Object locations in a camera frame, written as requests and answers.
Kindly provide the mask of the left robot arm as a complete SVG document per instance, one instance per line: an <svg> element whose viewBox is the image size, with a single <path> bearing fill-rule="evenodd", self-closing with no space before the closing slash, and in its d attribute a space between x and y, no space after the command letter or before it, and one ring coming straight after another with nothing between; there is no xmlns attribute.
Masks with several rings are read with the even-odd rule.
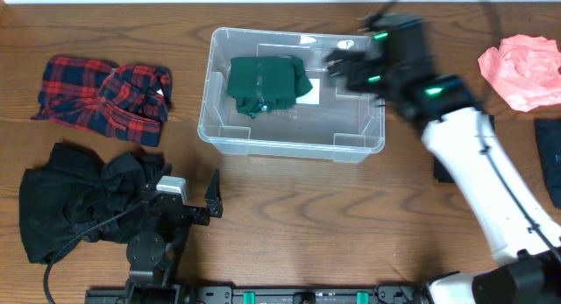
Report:
<svg viewBox="0 0 561 304"><path fill-rule="evenodd" d="M187 204L187 181L172 176L171 170L172 166L166 165L140 192L144 219L126 250L131 265L129 281L134 286L169 286L190 228L208 226L212 218L220 218L224 212L218 170L212 174L203 207Z"/></svg>

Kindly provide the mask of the dark green garment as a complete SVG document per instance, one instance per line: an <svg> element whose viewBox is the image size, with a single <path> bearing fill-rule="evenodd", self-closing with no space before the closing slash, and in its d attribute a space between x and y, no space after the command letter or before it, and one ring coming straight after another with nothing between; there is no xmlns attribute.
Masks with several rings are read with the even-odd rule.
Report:
<svg viewBox="0 0 561 304"><path fill-rule="evenodd" d="M302 59L292 55L231 59L227 95L239 114L255 118L273 110L289 110L313 89Z"/></svg>

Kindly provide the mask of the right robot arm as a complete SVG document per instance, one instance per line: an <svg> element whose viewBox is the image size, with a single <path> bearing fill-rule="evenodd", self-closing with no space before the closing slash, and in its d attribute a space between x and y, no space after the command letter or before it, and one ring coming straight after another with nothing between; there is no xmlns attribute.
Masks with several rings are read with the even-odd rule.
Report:
<svg viewBox="0 0 561 304"><path fill-rule="evenodd" d="M463 80L436 71L422 20L378 12L363 28L371 48L330 53L330 76L351 92L375 94L415 128L465 197L497 264L490 272L433 279L416 301L559 302L559 225L527 187Z"/></svg>

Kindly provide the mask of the pink garment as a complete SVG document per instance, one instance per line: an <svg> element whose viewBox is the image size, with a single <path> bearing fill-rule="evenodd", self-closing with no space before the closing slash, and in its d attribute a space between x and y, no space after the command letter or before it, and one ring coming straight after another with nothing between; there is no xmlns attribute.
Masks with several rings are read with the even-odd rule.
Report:
<svg viewBox="0 0 561 304"><path fill-rule="evenodd" d="M518 34L478 58L481 75L512 110L560 104L557 41Z"/></svg>

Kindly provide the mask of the navy garment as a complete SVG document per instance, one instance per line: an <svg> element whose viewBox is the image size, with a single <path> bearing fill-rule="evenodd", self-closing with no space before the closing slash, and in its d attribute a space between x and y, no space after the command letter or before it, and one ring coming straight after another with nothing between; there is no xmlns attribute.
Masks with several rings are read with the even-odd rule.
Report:
<svg viewBox="0 0 561 304"><path fill-rule="evenodd" d="M534 125L545 186L553 206L560 209L560 121L536 119Z"/></svg>

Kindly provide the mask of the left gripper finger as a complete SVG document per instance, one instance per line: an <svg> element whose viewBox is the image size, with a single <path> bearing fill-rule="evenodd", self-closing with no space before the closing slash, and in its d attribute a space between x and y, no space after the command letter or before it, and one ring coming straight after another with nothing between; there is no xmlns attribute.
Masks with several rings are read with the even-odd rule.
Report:
<svg viewBox="0 0 561 304"><path fill-rule="evenodd" d="M160 171L158 171L146 184L146 188L154 190L157 184L160 182L161 178L168 176L172 172L172 165L166 164Z"/></svg>
<svg viewBox="0 0 561 304"><path fill-rule="evenodd" d="M204 200L211 217L221 218L223 216L223 201L220 192L219 170L216 170L213 173L209 186L207 187Z"/></svg>

